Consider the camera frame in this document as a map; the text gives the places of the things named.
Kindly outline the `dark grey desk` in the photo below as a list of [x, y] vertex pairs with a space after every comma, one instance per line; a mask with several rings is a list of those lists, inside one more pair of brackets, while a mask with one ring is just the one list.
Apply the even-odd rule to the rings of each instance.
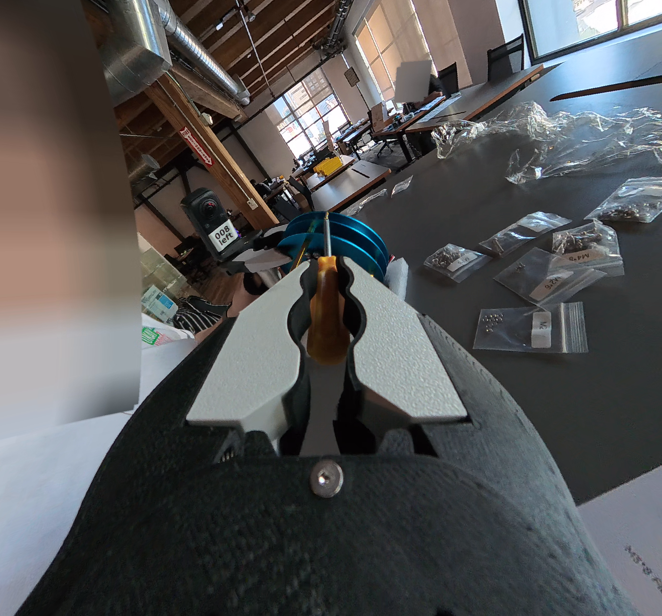
[[598, 144], [582, 146], [595, 160], [570, 174], [513, 184], [506, 180], [508, 157], [534, 155], [534, 142], [516, 132], [476, 138], [449, 158], [422, 158], [402, 173], [412, 184], [394, 198], [378, 198], [358, 213], [412, 271], [407, 302], [432, 320], [448, 370], [468, 387], [463, 397], [470, 423], [424, 425], [425, 447], [438, 456], [450, 433], [473, 436], [459, 455], [478, 457], [487, 430], [524, 446], [543, 442], [543, 469], [561, 472], [576, 502], [639, 477], [661, 465], [661, 219], [613, 223], [624, 254], [624, 275], [588, 281], [569, 276], [551, 282], [551, 294], [573, 291], [582, 302], [588, 353], [517, 353], [471, 349], [484, 329], [482, 309], [539, 305], [524, 299], [549, 283], [545, 276], [578, 270], [547, 266], [551, 233], [506, 256], [494, 256], [468, 280], [457, 284], [424, 266], [424, 259], [447, 243], [483, 252], [479, 243], [526, 213], [544, 211], [570, 219], [571, 226], [627, 179], [661, 175], [661, 146], [608, 160]]

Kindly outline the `person's left forearm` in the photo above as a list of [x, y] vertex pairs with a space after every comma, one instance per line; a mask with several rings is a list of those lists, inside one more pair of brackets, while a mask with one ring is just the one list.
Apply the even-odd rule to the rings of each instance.
[[227, 309], [227, 318], [236, 318], [261, 295], [269, 290], [260, 273], [244, 273], [232, 296]]

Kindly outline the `white teal printed box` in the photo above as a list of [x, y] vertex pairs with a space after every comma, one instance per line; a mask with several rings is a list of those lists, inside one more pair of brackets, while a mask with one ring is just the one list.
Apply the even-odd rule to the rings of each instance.
[[143, 313], [169, 324], [178, 312], [178, 304], [155, 285], [149, 286], [141, 297]]

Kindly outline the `white printed paper sheet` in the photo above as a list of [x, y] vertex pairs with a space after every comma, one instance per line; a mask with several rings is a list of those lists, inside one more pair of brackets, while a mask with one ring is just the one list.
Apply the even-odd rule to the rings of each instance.
[[642, 615], [661, 614], [661, 467], [578, 507], [614, 577]]

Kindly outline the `black mesh office chair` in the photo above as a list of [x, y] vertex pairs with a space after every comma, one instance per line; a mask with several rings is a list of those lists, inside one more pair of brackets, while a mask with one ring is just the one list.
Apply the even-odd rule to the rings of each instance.
[[497, 82], [524, 70], [524, 33], [487, 50], [487, 82]]

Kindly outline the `silver ventilation duct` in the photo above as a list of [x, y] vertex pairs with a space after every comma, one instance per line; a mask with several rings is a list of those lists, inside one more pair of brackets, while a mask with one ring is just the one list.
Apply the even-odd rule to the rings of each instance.
[[231, 98], [247, 105], [244, 84], [217, 64], [169, 0], [107, 0], [112, 33], [99, 49], [114, 106], [144, 91], [172, 66], [170, 45]]

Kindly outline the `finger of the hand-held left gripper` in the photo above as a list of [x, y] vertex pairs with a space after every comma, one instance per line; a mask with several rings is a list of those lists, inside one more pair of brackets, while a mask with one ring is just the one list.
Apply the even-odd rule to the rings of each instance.
[[287, 250], [278, 248], [281, 241], [285, 238], [287, 227], [278, 226], [270, 231], [265, 231], [259, 237], [259, 255], [280, 255], [288, 256]]
[[250, 273], [257, 273], [290, 264], [291, 257], [278, 248], [248, 249], [233, 257], [232, 262], [239, 263]]

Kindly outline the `wooden support post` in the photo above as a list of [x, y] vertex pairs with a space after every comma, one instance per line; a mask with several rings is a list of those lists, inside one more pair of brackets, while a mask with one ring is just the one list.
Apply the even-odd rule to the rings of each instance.
[[213, 157], [214, 165], [205, 167], [202, 163], [203, 167], [219, 182], [227, 197], [234, 203], [233, 209], [241, 212], [256, 230], [267, 230], [277, 225], [277, 217], [173, 78], [164, 74], [144, 92], [178, 135], [183, 126], [188, 126], [199, 143]]

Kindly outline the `red white sign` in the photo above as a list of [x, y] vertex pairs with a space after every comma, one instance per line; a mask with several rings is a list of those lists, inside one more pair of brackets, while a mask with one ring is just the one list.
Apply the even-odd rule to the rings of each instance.
[[197, 156], [197, 158], [204, 164], [205, 167], [214, 165], [213, 157], [199, 143], [199, 141], [196, 139], [195, 135], [193, 134], [193, 132], [191, 132], [188, 126], [183, 126], [179, 130], [179, 135], [187, 143], [189, 148]]

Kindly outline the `clear zip bag steel balls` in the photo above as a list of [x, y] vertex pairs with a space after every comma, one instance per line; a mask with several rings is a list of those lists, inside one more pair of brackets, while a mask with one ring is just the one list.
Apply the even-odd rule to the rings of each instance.
[[483, 309], [474, 349], [538, 354], [581, 354], [589, 351], [582, 302]]

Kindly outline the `small round silver duct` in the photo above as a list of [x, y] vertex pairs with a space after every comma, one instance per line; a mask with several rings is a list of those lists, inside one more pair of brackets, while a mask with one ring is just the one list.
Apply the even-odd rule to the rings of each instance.
[[156, 179], [155, 173], [161, 168], [158, 161], [149, 154], [141, 154], [127, 165], [128, 181], [131, 187], [136, 187], [147, 179]]

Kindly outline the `white foam piece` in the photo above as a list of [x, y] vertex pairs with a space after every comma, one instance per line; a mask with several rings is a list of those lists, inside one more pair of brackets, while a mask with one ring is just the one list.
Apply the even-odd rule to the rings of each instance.
[[403, 258], [394, 259], [387, 266], [385, 285], [402, 301], [406, 300], [409, 281], [409, 265]]

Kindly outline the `amber handle screwdriver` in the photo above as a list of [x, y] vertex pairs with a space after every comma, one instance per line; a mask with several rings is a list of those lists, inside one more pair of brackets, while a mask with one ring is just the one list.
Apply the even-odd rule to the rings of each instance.
[[307, 353], [319, 365], [345, 361], [350, 332], [343, 323], [344, 299], [340, 294], [337, 258], [332, 255], [330, 215], [324, 215], [324, 255], [318, 259], [317, 288], [310, 301], [311, 325]]

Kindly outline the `black ceiling pipes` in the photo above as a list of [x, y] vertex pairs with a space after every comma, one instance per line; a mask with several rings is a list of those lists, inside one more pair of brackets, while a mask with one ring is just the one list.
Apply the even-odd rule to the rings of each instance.
[[325, 57], [333, 57], [338, 51], [341, 42], [341, 32], [352, 4], [353, 0], [340, 0], [334, 21], [330, 25], [327, 36], [322, 43], [321, 51]]

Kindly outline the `blue metal robot base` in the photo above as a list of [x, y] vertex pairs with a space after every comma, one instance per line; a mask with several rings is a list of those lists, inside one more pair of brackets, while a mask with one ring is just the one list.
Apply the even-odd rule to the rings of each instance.
[[348, 257], [376, 280], [383, 282], [390, 261], [385, 242], [368, 225], [339, 213], [315, 211], [292, 220], [277, 249], [294, 262], [298, 255], [317, 257], [325, 254], [324, 220], [328, 217], [333, 256]]

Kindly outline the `distant grid window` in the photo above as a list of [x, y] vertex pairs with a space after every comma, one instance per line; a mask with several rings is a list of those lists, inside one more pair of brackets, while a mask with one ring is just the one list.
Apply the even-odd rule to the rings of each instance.
[[332, 137], [337, 138], [350, 125], [322, 68], [277, 98], [266, 113], [295, 158], [327, 146], [326, 126]]

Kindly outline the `window with beige blinds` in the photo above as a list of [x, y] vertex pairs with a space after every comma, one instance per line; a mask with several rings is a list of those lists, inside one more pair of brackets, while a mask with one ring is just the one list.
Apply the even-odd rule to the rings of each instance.
[[374, 0], [355, 32], [355, 41], [383, 101], [393, 99], [403, 62], [434, 60], [412, 0]]

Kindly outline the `dark top office desk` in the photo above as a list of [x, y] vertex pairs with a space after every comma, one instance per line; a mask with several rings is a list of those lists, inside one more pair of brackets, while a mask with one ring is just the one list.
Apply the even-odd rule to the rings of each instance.
[[312, 210], [342, 211], [378, 184], [384, 183], [390, 174], [391, 169], [385, 166], [360, 160], [312, 192]]

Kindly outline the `black striped cloth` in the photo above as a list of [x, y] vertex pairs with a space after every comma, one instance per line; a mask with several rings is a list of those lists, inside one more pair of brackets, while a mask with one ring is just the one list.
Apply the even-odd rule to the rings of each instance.
[[171, 325], [178, 329], [198, 334], [208, 330], [220, 322], [230, 305], [212, 304], [198, 296], [188, 296], [177, 299], [177, 312]]

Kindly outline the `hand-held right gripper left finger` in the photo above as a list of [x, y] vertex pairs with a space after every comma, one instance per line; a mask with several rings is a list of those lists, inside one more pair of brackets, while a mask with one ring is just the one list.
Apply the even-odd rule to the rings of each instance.
[[311, 288], [308, 262], [235, 318], [187, 423], [264, 432], [281, 454], [301, 453], [311, 400], [301, 339], [311, 323]]

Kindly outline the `crumpled clear plastic wrap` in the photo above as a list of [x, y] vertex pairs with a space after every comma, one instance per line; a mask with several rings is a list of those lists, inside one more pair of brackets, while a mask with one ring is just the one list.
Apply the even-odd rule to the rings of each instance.
[[649, 107], [611, 116], [594, 111], [548, 115], [538, 103], [526, 102], [492, 119], [446, 121], [432, 131], [440, 160], [493, 136], [514, 141], [504, 176], [515, 185], [577, 174], [639, 154], [661, 162], [661, 112]]

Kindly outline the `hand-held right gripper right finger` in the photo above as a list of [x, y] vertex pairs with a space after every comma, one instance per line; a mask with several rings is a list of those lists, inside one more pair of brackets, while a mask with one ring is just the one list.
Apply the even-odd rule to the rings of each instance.
[[467, 422], [422, 316], [350, 258], [338, 271], [351, 337], [335, 414], [339, 451], [374, 454], [392, 431]]

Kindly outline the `cluttered wooden office desk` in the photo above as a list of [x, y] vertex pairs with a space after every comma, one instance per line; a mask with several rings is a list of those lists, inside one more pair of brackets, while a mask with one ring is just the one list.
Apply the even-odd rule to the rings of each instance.
[[393, 115], [389, 117], [390, 123], [387, 124], [382, 130], [374, 130], [371, 134], [374, 142], [388, 142], [398, 141], [399, 136], [404, 133], [405, 129], [409, 128], [417, 121], [422, 119], [425, 115], [435, 109], [437, 106], [447, 101], [446, 97], [438, 97], [431, 100], [428, 104], [423, 105], [417, 111], [408, 113], [406, 115]]

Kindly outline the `wooden edge office desk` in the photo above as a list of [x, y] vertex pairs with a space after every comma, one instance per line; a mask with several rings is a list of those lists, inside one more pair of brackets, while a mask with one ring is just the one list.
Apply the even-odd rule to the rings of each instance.
[[515, 96], [545, 72], [539, 64], [494, 82], [469, 86], [405, 129], [405, 134], [433, 131], [449, 121], [472, 121], [481, 118]]

